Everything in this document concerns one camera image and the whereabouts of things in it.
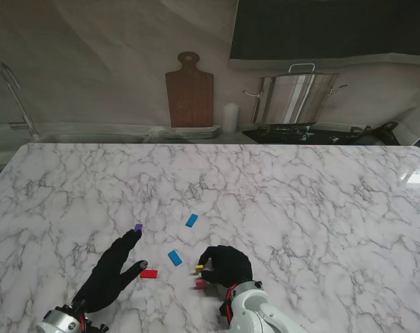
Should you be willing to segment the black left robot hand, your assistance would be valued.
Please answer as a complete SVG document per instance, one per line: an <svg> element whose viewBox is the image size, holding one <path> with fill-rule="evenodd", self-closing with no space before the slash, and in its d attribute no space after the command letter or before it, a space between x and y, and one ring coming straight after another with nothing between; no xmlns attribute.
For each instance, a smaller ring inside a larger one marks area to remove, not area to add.
<svg viewBox="0 0 420 333"><path fill-rule="evenodd" d="M131 229L102 254L91 275L72 300L75 310L90 314L108 307L147 268L148 262L140 260L125 272L121 271L141 236L140 230Z"/></svg>

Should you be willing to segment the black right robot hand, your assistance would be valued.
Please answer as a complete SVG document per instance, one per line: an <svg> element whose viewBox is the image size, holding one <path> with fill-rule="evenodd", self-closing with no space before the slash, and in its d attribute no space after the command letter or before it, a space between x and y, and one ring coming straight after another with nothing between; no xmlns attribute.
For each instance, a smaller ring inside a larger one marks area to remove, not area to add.
<svg viewBox="0 0 420 333"><path fill-rule="evenodd" d="M211 283L230 288L253 279L251 262L241 251L232 246L209 246L200 256L198 265L211 261L210 270L202 270L201 277Z"/></svg>

